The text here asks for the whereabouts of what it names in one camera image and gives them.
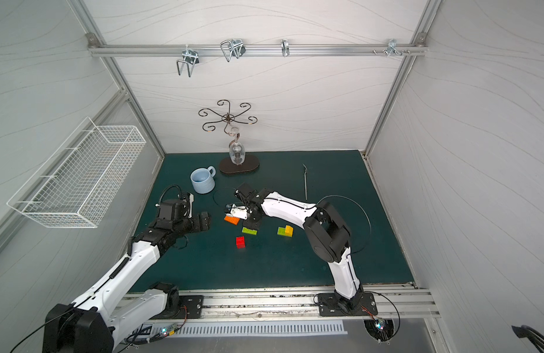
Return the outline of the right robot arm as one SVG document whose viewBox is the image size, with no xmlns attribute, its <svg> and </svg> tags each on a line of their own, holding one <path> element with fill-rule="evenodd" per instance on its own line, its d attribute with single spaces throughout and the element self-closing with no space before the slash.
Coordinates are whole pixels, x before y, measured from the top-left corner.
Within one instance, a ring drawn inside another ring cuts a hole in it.
<svg viewBox="0 0 544 353">
<path fill-rule="evenodd" d="M 248 229 L 259 229 L 267 216 L 304 230 L 314 253 L 329 266 L 335 284 L 332 293 L 314 297 L 321 316 L 366 315 L 376 319 L 376 294 L 365 291 L 356 275 L 351 229 L 332 204 L 323 199 L 315 204 L 299 202 L 267 188 L 257 191 L 247 183 L 235 191 L 235 197 L 241 203 L 226 206 L 226 213 L 242 219 Z"/>
</svg>

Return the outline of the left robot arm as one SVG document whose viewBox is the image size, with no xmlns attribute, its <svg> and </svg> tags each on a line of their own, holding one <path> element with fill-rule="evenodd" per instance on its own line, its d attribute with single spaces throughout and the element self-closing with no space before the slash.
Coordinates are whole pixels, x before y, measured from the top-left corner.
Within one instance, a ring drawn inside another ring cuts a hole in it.
<svg viewBox="0 0 544 353">
<path fill-rule="evenodd" d="M 193 213 L 193 202 L 191 193 L 160 197 L 156 218 L 129 241 L 123 257 L 85 293 L 48 312 L 39 327 L 43 352 L 112 352 L 120 342 L 135 339 L 139 326 L 153 317 L 187 315 L 172 284 L 158 282 L 130 304 L 120 307 L 119 302 L 178 239 L 210 228 L 209 213 Z"/>
</svg>

